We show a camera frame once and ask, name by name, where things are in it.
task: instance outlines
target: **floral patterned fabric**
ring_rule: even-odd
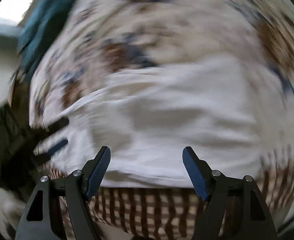
[[[240,13],[250,23],[269,74],[281,83],[279,93],[284,105],[293,106],[294,15],[282,0],[77,0],[64,30],[32,79],[31,126],[51,122],[78,99],[104,88],[110,73],[196,61],[201,55],[219,50],[220,45],[237,55],[237,44],[244,42],[247,33],[228,36],[231,30],[227,27],[215,34],[218,44],[199,50],[206,42],[199,21],[208,17],[204,8],[209,6]],[[258,94],[259,87],[256,83],[252,86]],[[286,143],[287,137],[291,135],[284,134],[280,146],[262,139],[269,150],[262,153],[261,172],[255,178],[275,221],[279,211],[294,199],[294,146]],[[52,167],[52,179],[59,176],[64,174]],[[101,188],[90,203],[91,214],[97,221],[135,235],[190,238],[204,205],[199,204],[191,189],[171,191]],[[221,233],[231,228],[233,206],[234,200],[229,200]],[[70,225],[67,215],[65,222]]]

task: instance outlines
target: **metal screw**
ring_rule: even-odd
[[[218,170],[213,170],[212,172],[211,172],[211,174],[213,174],[213,176],[215,176],[215,177],[219,177],[220,176],[220,171],[218,171]]]
[[[81,175],[81,170],[75,170],[72,175],[74,175],[75,177],[78,177]]]
[[[48,179],[49,179],[48,176],[42,176],[40,181],[41,182],[46,182]]]
[[[245,180],[247,180],[248,182],[252,182],[254,179],[252,178],[252,176],[246,175]]]

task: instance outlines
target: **dark green fabric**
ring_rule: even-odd
[[[74,1],[41,0],[31,14],[18,40],[24,81],[31,81],[42,57],[63,29]]]

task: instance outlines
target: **cloth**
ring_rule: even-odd
[[[63,29],[75,0],[41,0],[18,39],[20,69],[30,82],[43,55]]]
[[[178,190],[169,210],[189,208],[168,218],[157,188],[192,187],[190,145],[227,176],[252,175],[279,228],[294,199],[294,14],[282,0],[77,0],[31,83],[32,126],[63,114],[68,151],[48,164],[52,178],[112,150],[93,218],[149,237],[160,219],[161,239],[184,238],[201,209]],[[128,201],[129,187],[156,190],[143,212],[148,194]]]

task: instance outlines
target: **plaid fabric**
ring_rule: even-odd
[[[294,198],[294,151],[287,147],[281,153],[276,150],[262,159],[262,169],[255,178],[270,211],[273,214]],[[46,164],[52,179],[65,176],[50,164]],[[72,236],[72,227],[65,198],[63,221],[67,235]],[[236,197],[227,199],[220,236],[231,232]],[[122,229],[126,233],[153,239],[189,239],[194,233],[195,221],[201,216],[207,203],[197,197],[191,188],[106,188],[101,187],[89,204],[94,221]]]

